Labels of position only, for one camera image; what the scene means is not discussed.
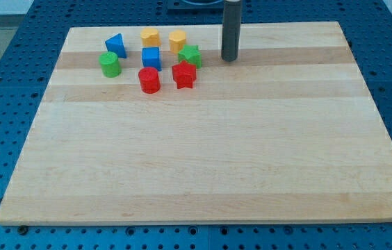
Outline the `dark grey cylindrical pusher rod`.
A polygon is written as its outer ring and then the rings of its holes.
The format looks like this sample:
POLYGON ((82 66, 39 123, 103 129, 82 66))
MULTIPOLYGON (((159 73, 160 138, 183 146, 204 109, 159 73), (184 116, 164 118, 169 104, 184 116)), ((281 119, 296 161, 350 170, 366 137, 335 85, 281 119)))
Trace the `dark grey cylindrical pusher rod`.
POLYGON ((221 58, 226 62, 233 62, 238 57, 241 15, 241 0, 224 0, 221 58))

